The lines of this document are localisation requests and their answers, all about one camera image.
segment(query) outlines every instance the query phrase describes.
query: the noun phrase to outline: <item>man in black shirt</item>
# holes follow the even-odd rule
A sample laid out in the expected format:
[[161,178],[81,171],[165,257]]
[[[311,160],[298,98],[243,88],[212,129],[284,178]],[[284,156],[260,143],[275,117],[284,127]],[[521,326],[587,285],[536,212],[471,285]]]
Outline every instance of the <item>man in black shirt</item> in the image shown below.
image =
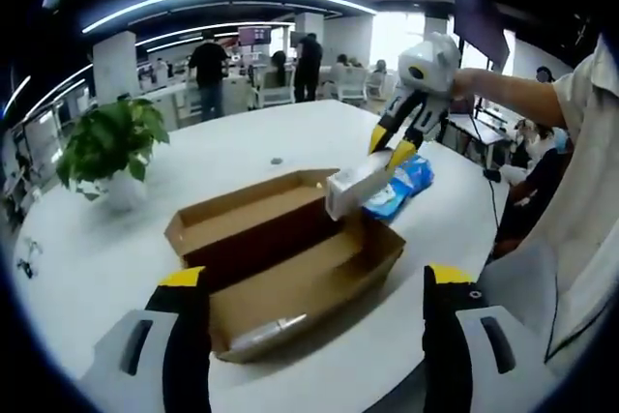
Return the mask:
[[[496,234],[495,258],[513,251],[531,232],[561,184],[572,159],[572,149],[568,139],[566,154],[559,154],[557,149],[548,150],[526,180],[510,188],[503,220]],[[518,205],[527,197],[528,203]]]
[[228,56],[221,45],[215,43],[211,31],[202,33],[204,44],[193,51],[190,68],[197,68],[197,87],[200,92],[202,121],[223,116],[222,80],[228,74]]
[[313,33],[309,33],[301,39],[299,45],[301,46],[301,53],[294,74],[294,99],[296,102],[315,101],[316,87],[318,87],[318,78],[320,77],[322,45]]

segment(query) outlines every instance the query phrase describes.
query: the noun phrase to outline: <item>potted plant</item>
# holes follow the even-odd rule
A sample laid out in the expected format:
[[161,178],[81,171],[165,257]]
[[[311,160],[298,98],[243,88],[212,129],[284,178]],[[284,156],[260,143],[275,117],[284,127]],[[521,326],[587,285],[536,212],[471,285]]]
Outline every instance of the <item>potted plant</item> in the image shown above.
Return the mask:
[[169,136],[151,102],[102,105],[77,121],[56,172],[65,188],[73,181],[89,200],[107,193],[113,208],[128,210],[146,194],[143,182],[155,142],[169,143]]

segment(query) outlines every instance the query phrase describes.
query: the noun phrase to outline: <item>white sleeve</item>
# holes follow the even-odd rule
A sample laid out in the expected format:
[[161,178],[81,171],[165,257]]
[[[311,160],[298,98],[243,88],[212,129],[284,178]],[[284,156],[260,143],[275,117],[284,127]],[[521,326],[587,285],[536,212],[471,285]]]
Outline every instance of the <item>white sleeve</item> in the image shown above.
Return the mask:
[[580,62],[572,73],[562,76],[552,84],[561,105],[570,137],[574,142],[578,139],[584,119],[584,109],[593,92],[592,69],[593,55],[590,55]]

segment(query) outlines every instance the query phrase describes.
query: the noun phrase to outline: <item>green leaves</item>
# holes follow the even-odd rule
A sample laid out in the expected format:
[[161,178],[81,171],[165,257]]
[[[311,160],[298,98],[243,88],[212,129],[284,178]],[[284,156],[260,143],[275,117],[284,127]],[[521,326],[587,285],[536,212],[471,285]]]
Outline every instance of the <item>green leaves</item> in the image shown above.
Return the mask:
[[[129,168],[133,178],[144,181],[146,164],[155,142],[169,143],[162,115],[144,99],[102,105],[76,123],[65,152],[56,166],[66,188],[73,179],[95,182]],[[85,192],[89,200],[97,193]]]

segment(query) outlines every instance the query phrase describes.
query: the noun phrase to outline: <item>white pot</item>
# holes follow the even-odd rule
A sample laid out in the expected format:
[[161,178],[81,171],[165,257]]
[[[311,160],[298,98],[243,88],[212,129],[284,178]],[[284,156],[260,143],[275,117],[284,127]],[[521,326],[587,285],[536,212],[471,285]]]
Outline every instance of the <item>white pot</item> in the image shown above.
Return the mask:
[[146,199],[146,185],[133,178],[127,169],[116,171],[111,179],[101,180],[101,183],[107,191],[107,204],[115,211],[132,210]]

